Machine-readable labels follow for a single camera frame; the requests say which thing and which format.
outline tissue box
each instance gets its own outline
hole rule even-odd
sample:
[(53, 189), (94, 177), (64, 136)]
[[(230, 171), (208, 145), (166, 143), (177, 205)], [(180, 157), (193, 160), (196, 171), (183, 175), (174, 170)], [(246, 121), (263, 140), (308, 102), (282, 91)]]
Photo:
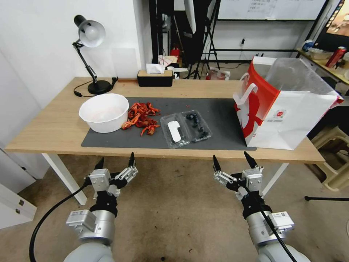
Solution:
[(163, 74), (147, 74), (140, 70), (137, 74), (138, 85), (141, 87), (172, 86), (172, 70), (165, 70)]

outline white table leg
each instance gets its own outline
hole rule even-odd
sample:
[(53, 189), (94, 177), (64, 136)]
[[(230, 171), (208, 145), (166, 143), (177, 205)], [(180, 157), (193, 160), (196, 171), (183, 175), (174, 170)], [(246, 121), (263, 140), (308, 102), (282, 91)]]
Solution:
[[(76, 190), (80, 188), (57, 154), (42, 155), (50, 164), (52, 169), (56, 172), (56, 174), (59, 176), (59, 178), (63, 181), (65, 186), (70, 190), (71, 193), (74, 193)], [(87, 197), (85, 196), (84, 192), (81, 191), (77, 193), (75, 195), (75, 198), (81, 205), (86, 204)]]
[(276, 171), (276, 173), (273, 175), (271, 180), (268, 182), (268, 184), (265, 186), (265, 188), (262, 190), (261, 197), (265, 197), (265, 195), (268, 193), (268, 191), (271, 189), (271, 187), (274, 185), (274, 183), (277, 181), (277, 179), (281, 176), (283, 171), (286, 169), (289, 163), (282, 163), (279, 169)]

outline desk lamp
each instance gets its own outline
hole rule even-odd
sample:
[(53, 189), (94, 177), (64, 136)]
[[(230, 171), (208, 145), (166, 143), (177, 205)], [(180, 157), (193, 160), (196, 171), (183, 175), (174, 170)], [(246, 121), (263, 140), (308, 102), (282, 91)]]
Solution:
[(99, 46), (105, 37), (105, 29), (103, 25), (93, 20), (86, 20), (82, 15), (77, 15), (74, 18), (74, 23), (79, 28), (78, 34), (79, 39), (73, 43), (73, 46), (77, 53), (79, 54), (81, 60), (84, 62), (86, 70), (93, 79), (93, 82), (89, 84), (88, 91), (94, 95), (104, 94), (112, 89), (112, 85), (105, 80), (97, 80), (97, 75), (89, 66), (82, 54), (80, 53), (80, 48), (86, 47), (97, 47)]

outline wooden table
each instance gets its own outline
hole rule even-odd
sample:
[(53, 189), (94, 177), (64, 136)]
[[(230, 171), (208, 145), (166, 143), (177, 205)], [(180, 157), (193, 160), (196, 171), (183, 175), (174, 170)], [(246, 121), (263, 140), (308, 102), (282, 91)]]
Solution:
[[(88, 98), (73, 94), (75, 86), (87, 82), (89, 78), (74, 78), (21, 133), (9, 143), (5, 150), (13, 152), (41, 153), (50, 163), (58, 176), (71, 192), (79, 189), (57, 154), (129, 156), (153, 158), (191, 158), (212, 160), (215, 154), (220, 160), (245, 159), (240, 150), (176, 150), (153, 148), (98, 148), (82, 147), (81, 143), (89, 130), (88, 125), (79, 118), (81, 104)], [(111, 92), (129, 97), (167, 97), (167, 98), (231, 98), (241, 86), (241, 81), (221, 80), (174, 80), (173, 87), (139, 87), (137, 83), (116, 83)], [(87, 93), (87, 87), (79, 92)], [(258, 148), (250, 152), (256, 160), (283, 163), (272, 180), (263, 190), (263, 195), (271, 188), (288, 163), (322, 163), (323, 157), (308, 138), (294, 150)], [(76, 195), (80, 204), (85, 204), (83, 192)]]
[(344, 77), (344, 75), (342, 74), (342, 70), (336, 70), (336, 69), (328, 68), (325, 66), (328, 59), (315, 60), (315, 59), (312, 59), (310, 55), (308, 53), (305, 53), (301, 48), (297, 48), (296, 50), (301, 56), (305, 57), (307, 60), (314, 63), (318, 68), (328, 73), (332, 78), (334, 78), (338, 82), (349, 84), (349, 80)]

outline white paper bag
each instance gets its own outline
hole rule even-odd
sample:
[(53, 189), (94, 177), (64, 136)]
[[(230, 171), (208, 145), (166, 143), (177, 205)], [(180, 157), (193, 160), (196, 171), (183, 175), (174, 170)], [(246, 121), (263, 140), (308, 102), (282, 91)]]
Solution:
[(300, 59), (255, 57), (242, 79), (233, 98), (247, 146), (294, 150), (329, 108), (343, 101)]

